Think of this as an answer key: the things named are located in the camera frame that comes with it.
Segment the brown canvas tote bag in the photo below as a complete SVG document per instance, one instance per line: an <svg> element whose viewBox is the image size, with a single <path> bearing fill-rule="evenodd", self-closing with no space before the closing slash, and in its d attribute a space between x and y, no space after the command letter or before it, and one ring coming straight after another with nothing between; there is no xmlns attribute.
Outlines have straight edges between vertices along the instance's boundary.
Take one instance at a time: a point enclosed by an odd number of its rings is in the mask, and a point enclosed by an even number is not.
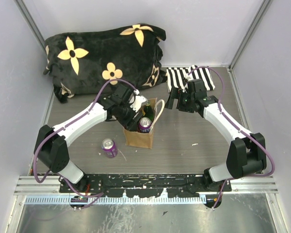
<svg viewBox="0 0 291 233"><path fill-rule="evenodd" d="M128 131L124 129L127 146L152 149L155 124L164 111L165 101L157 99L150 99L149 101L150 107L154 111L154 120L149 127L149 132L142 133L139 128L139 123L137 124L137 131Z"/></svg>

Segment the purple Fanta can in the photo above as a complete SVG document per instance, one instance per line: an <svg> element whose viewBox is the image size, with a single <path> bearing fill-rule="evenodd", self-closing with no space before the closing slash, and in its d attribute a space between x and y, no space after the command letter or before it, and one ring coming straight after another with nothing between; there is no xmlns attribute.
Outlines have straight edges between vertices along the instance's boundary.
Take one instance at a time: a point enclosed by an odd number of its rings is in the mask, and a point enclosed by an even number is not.
<svg viewBox="0 0 291 233"><path fill-rule="evenodd" d="M139 132L149 133L151 124L152 124L152 121L149 118L147 117L141 118L139 121Z"/></svg>

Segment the green glass bottle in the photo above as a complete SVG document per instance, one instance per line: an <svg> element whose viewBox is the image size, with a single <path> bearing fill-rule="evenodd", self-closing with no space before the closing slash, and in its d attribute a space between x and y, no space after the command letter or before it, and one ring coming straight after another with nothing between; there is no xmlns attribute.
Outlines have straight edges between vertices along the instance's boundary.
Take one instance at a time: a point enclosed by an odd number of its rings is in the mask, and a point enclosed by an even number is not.
<svg viewBox="0 0 291 233"><path fill-rule="evenodd" d="M151 102L150 101L148 101L146 103L146 105L144 106L142 112L143 112L143 116L144 117L149 118L153 122L153 120L155 118L155 113L154 113L153 108L151 107Z"/></svg>

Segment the purple soda can front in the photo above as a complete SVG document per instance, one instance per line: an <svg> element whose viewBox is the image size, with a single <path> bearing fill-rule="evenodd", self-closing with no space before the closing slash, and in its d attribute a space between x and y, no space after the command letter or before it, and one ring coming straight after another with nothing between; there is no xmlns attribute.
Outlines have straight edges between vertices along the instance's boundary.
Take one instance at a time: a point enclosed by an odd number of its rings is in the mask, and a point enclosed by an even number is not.
<svg viewBox="0 0 291 233"><path fill-rule="evenodd" d="M114 158L118 154L118 149L116 147L116 144L110 138L104 139L102 141L101 147L102 147L102 150L106 153L106 156L109 158Z"/></svg>

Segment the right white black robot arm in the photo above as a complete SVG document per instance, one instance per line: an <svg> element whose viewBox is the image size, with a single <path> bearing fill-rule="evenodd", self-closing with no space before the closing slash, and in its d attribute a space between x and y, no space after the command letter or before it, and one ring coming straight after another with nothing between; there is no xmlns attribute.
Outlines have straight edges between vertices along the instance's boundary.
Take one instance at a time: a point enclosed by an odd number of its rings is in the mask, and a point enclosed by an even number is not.
<svg viewBox="0 0 291 233"><path fill-rule="evenodd" d="M214 191L221 181L261 173L267 167L264 136L251 133L232 118L215 96L207 95L202 80L191 80L184 89L172 87L167 100L168 109L172 109L175 100L179 111L198 113L229 144L226 161L204 170L202 179L206 190Z"/></svg>

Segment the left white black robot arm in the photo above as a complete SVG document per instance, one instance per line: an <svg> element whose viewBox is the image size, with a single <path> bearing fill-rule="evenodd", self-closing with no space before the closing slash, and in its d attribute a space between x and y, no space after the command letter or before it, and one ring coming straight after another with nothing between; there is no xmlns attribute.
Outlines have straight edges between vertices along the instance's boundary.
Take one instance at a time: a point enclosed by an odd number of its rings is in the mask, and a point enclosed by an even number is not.
<svg viewBox="0 0 291 233"><path fill-rule="evenodd" d="M141 119L140 110L147 98L138 90L119 85L106 97L97 96L80 113L69 120L50 127L40 128L34 148L34 160L40 160L50 172L59 174L66 184L76 192L83 192L88 186L85 173L75 165L70 157L69 146L92 127L115 118L126 130L136 131Z"/></svg>

